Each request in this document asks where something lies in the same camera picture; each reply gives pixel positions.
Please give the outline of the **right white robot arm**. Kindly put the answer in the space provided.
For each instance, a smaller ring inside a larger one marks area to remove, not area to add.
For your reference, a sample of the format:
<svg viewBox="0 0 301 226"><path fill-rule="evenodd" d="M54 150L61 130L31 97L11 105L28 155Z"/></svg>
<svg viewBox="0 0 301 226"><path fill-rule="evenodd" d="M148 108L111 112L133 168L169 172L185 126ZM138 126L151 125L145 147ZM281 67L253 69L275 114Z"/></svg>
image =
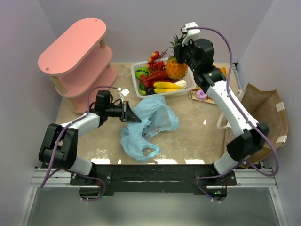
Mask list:
<svg viewBox="0 0 301 226"><path fill-rule="evenodd" d="M227 151L214 163L215 170L222 175L263 148L269 127L253 118L227 88L227 77L214 66L213 55L213 44L206 39L180 38L174 44L177 63L185 63L192 70L195 83L214 100L235 136L227 144Z"/></svg>

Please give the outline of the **orange toy pineapple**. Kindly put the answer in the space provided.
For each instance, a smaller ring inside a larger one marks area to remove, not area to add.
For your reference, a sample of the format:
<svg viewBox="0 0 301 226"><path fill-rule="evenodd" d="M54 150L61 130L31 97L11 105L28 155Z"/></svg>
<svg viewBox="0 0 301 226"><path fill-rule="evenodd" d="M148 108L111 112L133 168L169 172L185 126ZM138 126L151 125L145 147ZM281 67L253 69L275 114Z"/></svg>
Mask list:
<svg viewBox="0 0 301 226"><path fill-rule="evenodd" d="M168 77L174 80L182 79L187 74L187 65L185 63L177 63L175 51L168 58L166 72Z"/></svg>

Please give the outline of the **brown jute grocery bag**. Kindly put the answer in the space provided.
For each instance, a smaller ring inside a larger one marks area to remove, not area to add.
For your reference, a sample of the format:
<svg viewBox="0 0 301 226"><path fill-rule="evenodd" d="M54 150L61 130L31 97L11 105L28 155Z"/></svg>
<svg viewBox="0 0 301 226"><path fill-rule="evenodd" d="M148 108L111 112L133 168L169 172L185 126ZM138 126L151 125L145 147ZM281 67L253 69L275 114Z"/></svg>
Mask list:
<svg viewBox="0 0 301 226"><path fill-rule="evenodd" d="M245 109L259 122L266 123L269 127L268 139L277 149L285 145L288 134L288 123L284 103L278 91L261 91L248 83L236 96ZM221 157L226 152L226 145L234 139L230 124L225 124L224 116L220 115L217 122L218 129L225 129ZM249 157L249 161L257 163L273 154L270 146L265 142L263 148Z"/></svg>

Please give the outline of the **yellow toy bananas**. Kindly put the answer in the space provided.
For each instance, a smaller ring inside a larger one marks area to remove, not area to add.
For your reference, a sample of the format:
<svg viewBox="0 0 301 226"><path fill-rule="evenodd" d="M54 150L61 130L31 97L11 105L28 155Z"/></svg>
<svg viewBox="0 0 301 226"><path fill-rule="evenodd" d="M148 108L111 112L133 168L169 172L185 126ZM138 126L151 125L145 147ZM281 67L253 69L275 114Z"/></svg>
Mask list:
<svg viewBox="0 0 301 226"><path fill-rule="evenodd" d="M153 84L153 88L155 94L173 92L181 89L181 87L179 85L176 85L175 83L163 81L155 82Z"/></svg>

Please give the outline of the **blue plastic bag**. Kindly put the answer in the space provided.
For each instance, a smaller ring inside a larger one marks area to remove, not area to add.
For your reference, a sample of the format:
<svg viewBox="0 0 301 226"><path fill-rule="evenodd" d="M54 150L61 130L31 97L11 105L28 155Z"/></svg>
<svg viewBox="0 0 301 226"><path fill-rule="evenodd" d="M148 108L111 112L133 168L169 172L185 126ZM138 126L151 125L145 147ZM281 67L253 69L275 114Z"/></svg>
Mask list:
<svg viewBox="0 0 301 226"><path fill-rule="evenodd" d="M122 129L120 144L129 157L148 161L161 152L150 139L160 132L177 130L179 119L162 95L144 98L133 111L141 122L129 122Z"/></svg>

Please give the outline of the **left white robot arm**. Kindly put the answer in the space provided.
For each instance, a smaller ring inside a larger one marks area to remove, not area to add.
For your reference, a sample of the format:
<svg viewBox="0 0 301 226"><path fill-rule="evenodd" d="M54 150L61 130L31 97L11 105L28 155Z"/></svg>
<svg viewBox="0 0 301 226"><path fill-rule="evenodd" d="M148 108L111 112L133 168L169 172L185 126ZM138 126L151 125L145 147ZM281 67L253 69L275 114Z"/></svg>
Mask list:
<svg viewBox="0 0 301 226"><path fill-rule="evenodd" d="M93 164L77 155L78 139L102 126L109 117L119 118L121 122L137 122L141 119L131 110L124 97L128 89L118 88L119 104L112 100L108 90L99 90L95 101L88 103L87 111L80 117L63 124L52 123L47 127L39 152L39 161L48 164L45 178L50 177L53 166L88 176Z"/></svg>

